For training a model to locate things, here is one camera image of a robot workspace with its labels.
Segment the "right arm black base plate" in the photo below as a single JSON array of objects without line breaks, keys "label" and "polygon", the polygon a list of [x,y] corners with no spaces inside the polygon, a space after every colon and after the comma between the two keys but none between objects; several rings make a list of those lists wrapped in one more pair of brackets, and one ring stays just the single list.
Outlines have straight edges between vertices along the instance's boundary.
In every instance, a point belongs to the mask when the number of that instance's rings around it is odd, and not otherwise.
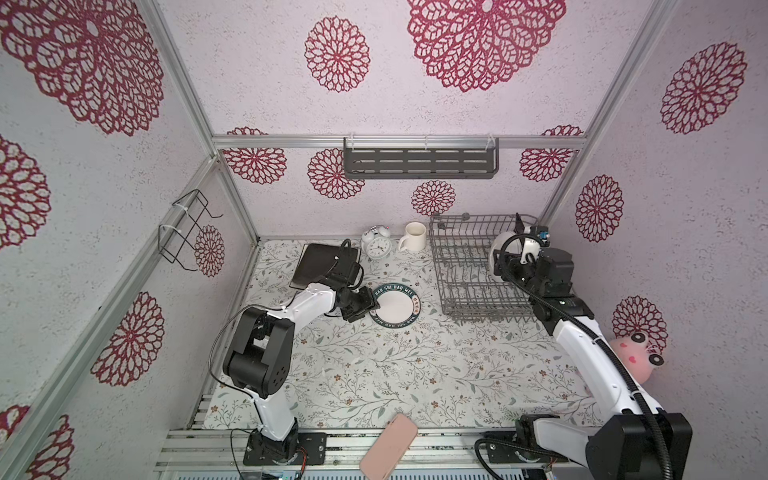
[{"label": "right arm black base plate", "polygon": [[480,443],[490,464],[567,462],[555,452],[525,443],[512,430],[486,432]]}]

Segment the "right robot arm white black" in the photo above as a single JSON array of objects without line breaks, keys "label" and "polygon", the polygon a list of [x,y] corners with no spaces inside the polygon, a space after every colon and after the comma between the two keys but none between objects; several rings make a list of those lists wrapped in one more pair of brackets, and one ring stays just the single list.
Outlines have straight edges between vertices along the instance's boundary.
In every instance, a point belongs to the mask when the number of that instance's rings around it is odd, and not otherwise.
[{"label": "right robot arm white black", "polygon": [[595,479],[680,479],[693,429],[642,387],[602,334],[594,313],[572,288],[570,253],[543,248],[492,254],[494,271],[529,298],[535,317],[573,361],[604,416],[588,430],[553,416],[523,416],[530,448],[586,467]]}]

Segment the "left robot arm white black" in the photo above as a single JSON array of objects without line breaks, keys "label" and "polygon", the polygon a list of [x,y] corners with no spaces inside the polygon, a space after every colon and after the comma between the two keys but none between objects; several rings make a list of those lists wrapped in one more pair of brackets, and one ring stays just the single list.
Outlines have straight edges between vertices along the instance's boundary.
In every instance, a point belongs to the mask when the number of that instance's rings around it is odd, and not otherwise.
[{"label": "left robot arm white black", "polygon": [[251,305],[243,311],[223,359],[232,387],[244,391],[256,408],[259,426],[249,440],[277,462],[288,462],[299,449],[298,420],[284,389],[290,373],[295,334],[312,321],[339,311],[354,323],[379,308],[373,290],[362,286],[333,289],[311,283],[279,309]]}]

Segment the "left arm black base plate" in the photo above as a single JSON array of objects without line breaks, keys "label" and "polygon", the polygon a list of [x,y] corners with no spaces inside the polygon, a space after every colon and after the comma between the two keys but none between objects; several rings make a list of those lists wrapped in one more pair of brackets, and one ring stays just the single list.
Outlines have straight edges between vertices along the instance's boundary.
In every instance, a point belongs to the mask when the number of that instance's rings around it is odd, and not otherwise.
[{"label": "left arm black base plate", "polygon": [[249,467],[323,465],[327,440],[325,432],[293,432],[282,441],[269,439],[261,433],[252,433],[242,463]]}]

